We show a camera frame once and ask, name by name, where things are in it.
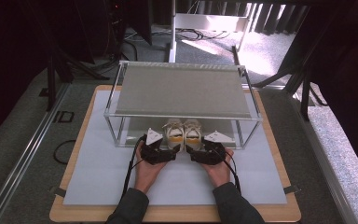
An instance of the sneaker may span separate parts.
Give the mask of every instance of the sneaker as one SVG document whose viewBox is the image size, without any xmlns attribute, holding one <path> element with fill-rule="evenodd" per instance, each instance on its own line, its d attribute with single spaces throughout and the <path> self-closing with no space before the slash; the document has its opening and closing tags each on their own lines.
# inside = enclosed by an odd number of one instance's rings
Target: sneaker
<svg viewBox="0 0 358 224">
<path fill-rule="evenodd" d="M 185 146 L 191 147 L 193 150 L 201 148 L 201 124 L 196 119 L 188 119 L 184 123 L 185 126 Z"/>
<path fill-rule="evenodd" d="M 167 124 L 163 127 L 165 136 L 167 138 L 167 145 L 169 149 L 181 151 L 184 148 L 184 131 L 183 124 L 179 119 L 168 119 Z"/>
</svg>

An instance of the metal rail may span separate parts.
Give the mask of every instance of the metal rail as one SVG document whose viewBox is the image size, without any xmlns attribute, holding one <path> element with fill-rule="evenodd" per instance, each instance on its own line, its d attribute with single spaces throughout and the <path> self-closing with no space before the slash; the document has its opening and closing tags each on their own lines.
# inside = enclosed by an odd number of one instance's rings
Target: metal rail
<svg viewBox="0 0 358 224">
<path fill-rule="evenodd" d="M 22 180 L 22 177 L 25 175 L 25 172 L 27 171 L 27 168 L 34 157 L 34 154 L 38 150 L 40 143 L 42 142 L 46 132 L 48 131 L 48 127 L 54 120 L 54 116 L 58 111 L 58 108 L 60 107 L 60 104 L 69 87 L 69 83 L 62 83 L 62 86 L 57 94 L 57 100 L 55 102 L 55 105 L 46 113 L 46 115 L 41 120 L 26 149 L 24 149 L 24 151 L 22 152 L 21 157 L 17 161 L 14 168 L 11 170 L 10 174 L 7 177 L 7 180 L 5 181 L 5 184 L 1 188 L 0 218 L 4 214 L 11 197 L 15 193 L 17 186 Z"/>
</svg>

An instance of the glass box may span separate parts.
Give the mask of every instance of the glass box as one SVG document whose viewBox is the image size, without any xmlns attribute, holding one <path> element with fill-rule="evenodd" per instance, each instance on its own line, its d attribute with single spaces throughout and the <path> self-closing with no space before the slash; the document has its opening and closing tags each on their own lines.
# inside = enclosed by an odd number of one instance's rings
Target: glass box
<svg viewBox="0 0 358 224">
<path fill-rule="evenodd" d="M 175 118 L 197 119 L 203 136 L 219 132 L 233 140 L 225 147 L 244 149 L 262 121 L 243 66 L 188 63 L 121 61 L 103 115 L 117 147 L 134 147 L 149 128 L 164 135 Z"/>
</svg>

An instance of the person's right hand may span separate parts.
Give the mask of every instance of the person's right hand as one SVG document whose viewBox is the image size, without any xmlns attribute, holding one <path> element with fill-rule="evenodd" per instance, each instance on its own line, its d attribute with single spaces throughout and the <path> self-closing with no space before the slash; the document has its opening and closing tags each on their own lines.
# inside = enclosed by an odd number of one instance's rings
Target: person's right hand
<svg viewBox="0 0 358 224">
<path fill-rule="evenodd" d="M 147 161 L 144 161 L 141 157 L 141 148 L 144 142 L 141 142 L 136 148 L 136 159 L 139 161 L 138 165 L 136 165 L 136 179 L 135 179 L 135 189 L 140 190 L 144 194 L 146 194 L 150 187 L 156 181 L 159 172 L 164 168 L 167 162 L 150 164 Z"/>
<path fill-rule="evenodd" d="M 229 164 L 231 157 L 234 155 L 234 151 L 226 148 L 226 153 L 229 155 L 226 155 L 226 162 Z M 202 163 L 200 163 L 200 165 L 205 169 L 209 179 L 212 182 L 212 185 L 215 188 L 230 181 L 230 170 L 223 161 L 216 165 L 207 165 Z"/>
</svg>

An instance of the sleeve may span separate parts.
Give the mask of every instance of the sleeve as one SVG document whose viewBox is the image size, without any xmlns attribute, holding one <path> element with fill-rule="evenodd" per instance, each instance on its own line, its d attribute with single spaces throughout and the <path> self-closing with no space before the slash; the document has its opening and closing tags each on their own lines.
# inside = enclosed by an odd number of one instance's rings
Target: sleeve
<svg viewBox="0 0 358 224">
<path fill-rule="evenodd" d="M 223 224 L 265 223 L 257 210 L 240 195 L 233 183 L 228 182 L 214 189 L 213 196 Z"/>
<path fill-rule="evenodd" d="M 115 212 L 106 220 L 106 224 L 139 224 L 144 219 L 149 199 L 138 189 L 128 189 Z"/>
</svg>

